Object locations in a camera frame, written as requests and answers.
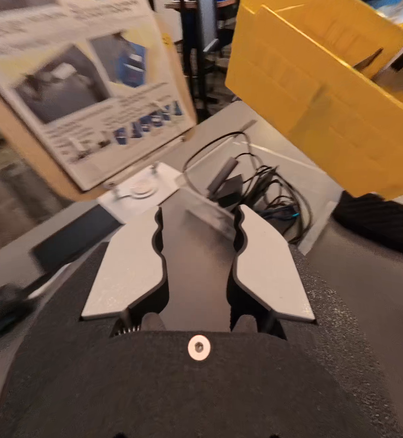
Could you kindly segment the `black flat desk pad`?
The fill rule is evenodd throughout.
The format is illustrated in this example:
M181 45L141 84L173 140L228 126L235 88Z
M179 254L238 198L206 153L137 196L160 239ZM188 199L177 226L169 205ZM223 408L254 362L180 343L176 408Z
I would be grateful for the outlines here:
M114 216L96 205L34 246L31 254L45 273L53 273L121 226Z

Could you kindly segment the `yellow plastic bin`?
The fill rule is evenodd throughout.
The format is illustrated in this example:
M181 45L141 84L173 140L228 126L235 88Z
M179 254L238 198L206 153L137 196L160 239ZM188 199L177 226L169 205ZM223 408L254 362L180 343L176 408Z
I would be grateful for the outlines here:
M403 25L363 1L240 1L226 86L351 195L393 200L403 78L378 74L402 49ZM403 60L395 66L403 74Z

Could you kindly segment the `white stand base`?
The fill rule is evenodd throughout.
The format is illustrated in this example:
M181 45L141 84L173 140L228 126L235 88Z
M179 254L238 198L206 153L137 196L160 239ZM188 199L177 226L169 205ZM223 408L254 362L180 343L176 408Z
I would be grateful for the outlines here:
M181 176L175 168L156 162L132 176L111 178L104 184L105 194L97 201L124 224L171 197L179 189L177 180Z

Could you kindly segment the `clear plastic bin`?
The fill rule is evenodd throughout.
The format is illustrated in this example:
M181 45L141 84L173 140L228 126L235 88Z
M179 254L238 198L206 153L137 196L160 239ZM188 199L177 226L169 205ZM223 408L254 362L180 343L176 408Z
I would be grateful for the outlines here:
M279 166L281 176L299 190L311 209L310 229L297 244L298 250L307 255L324 230L332 212L341 197L342 189L325 172L309 163L293 159L260 147L251 145L263 165ZM224 166L227 159L240 153L248 153L245 141L232 137L222 139L207 148L208 152L191 161L187 170L175 182L183 190L186 210L230 241L235 237L234 216L229 208L222 208L208 200L206 187Z

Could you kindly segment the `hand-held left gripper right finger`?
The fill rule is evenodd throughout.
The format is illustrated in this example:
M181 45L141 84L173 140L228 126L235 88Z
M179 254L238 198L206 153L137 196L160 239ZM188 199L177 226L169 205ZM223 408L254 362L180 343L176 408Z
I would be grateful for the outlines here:
M234 227L235 284L281 319L314 323L316 317L281 233L246 205L238 207Z

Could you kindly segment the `black power station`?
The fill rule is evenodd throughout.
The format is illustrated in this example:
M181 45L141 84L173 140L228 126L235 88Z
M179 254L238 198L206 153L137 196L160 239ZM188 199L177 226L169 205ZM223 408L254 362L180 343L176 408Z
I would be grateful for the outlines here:
M17 323L35 309L23 290L14 284L0 287L0 336L10 331Z

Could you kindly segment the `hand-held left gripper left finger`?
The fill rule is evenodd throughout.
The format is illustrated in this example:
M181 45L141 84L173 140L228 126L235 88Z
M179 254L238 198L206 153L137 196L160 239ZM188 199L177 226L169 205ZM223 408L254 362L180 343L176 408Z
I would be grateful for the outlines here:
M133 321L160 313L168 303L161 207L134 216L110 238L82 310L83 320L117 316Z

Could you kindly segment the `instruction poster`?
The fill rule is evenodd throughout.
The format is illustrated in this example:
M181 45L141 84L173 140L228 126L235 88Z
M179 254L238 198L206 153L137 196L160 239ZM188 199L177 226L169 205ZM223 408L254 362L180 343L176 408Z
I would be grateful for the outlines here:
M149 1L0 1L0 95L82 192L196 124Z

